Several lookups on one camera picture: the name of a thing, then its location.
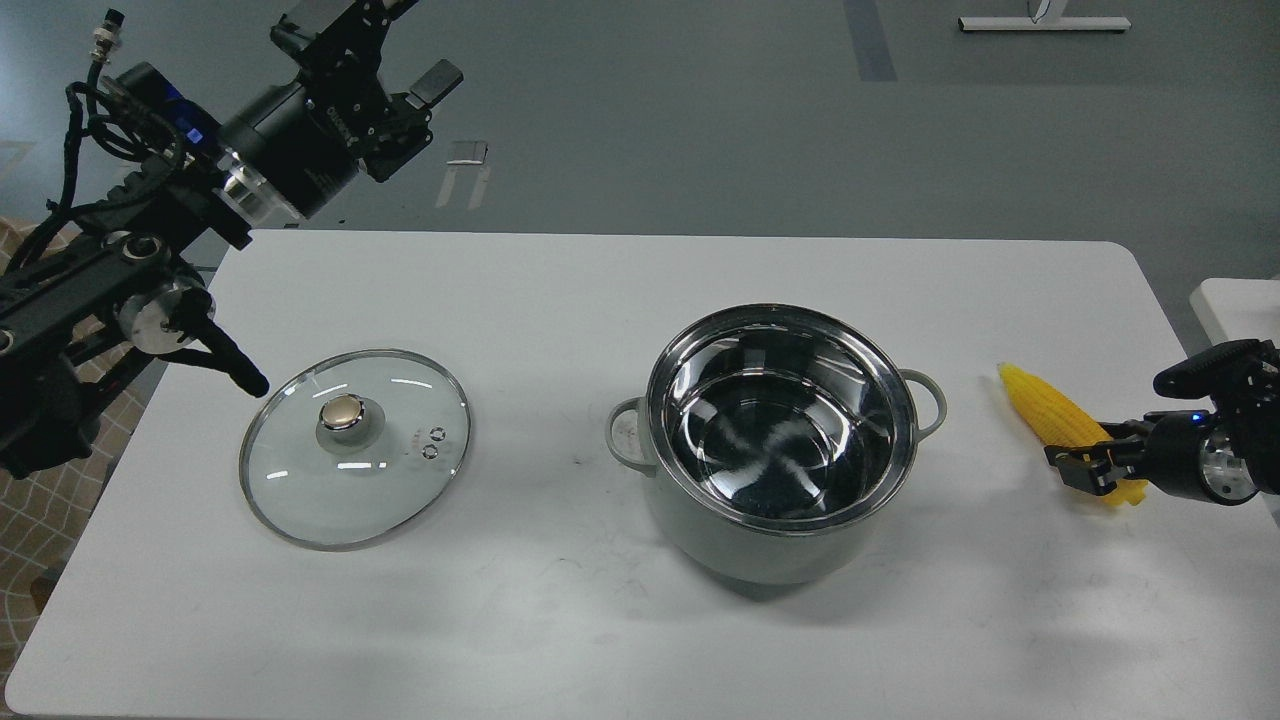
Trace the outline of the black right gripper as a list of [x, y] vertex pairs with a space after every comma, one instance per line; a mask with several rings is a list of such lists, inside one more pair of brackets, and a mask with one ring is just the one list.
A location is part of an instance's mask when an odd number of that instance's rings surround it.
[[1105, 497], [1125, 478], [1147, 480], [1179, 498], [1219, 497], [1204, 470], [1204, 448], [1215, 429], [1210, 411], [1148, 413], [1142, 419], [1102, 421], [1100, 429], [1105, 438], [1083, 448], [1044, 447], [1046, 462], [1066, 487]]

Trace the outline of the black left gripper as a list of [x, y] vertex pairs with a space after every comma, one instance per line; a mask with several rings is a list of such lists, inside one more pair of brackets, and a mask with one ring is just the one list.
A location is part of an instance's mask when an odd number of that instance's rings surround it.
[[393, 177], [433, 141], [434, 108], [465, 79], [438, 60], [402, 94], [379, 77], [389, 28], [416, 1], [298, 1], [271, 27], [297, 67], [219, 129], [220, 143], [310, 219], [365, 172]]

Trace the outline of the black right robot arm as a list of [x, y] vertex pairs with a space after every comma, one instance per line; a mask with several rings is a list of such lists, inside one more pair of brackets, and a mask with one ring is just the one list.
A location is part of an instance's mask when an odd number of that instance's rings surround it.
[[1277, 361], [1270, 340], [1215, 345], [1153, 378], [1156, 395], [1208, 398], [1212, 409], [1105, 423], [1106, 441], [1046, 445], [1046, 461], [1065, 486], [1098, 497], [1120, 480], [1147, 480], [1165, 495], [1228, 507], [1276, 495]]

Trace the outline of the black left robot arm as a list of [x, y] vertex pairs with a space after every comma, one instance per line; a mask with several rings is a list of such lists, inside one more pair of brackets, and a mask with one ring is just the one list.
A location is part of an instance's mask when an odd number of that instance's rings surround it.
[[233, 249], [274, 217], [312, 218], [358, 173], [388, 181], [431, 141], [434, 109], [463, 82], [448, 60], [388, 92], [390, 26], [408, 1], [302, 1], [270, 38], [296, 65], [228, 120], [155, 67], [102, 70], [124, 15], [93, 32], [69, 83], [60, 196], [3, 273], [3, 469], [14, 478], [86, 459], [100, 416], [156, 359], [268, 378], [214, 319], [182, 254], [207, 232]]

